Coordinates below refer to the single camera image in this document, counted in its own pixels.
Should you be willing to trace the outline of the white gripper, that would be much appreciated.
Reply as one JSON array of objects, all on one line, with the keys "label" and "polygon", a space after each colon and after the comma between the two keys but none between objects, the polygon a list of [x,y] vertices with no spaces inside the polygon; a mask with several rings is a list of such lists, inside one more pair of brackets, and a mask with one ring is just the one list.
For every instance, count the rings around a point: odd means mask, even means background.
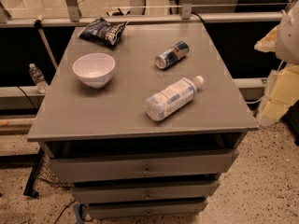
[{"label": "white gripper", "polygon": [[258,107],[258,124],[270,126],[299,101],[299,1],[283,12],[279,26],[259,40],[254,48],[261,52],[276,52],[280,60],[288,63],[280,71],[270,72]]}]

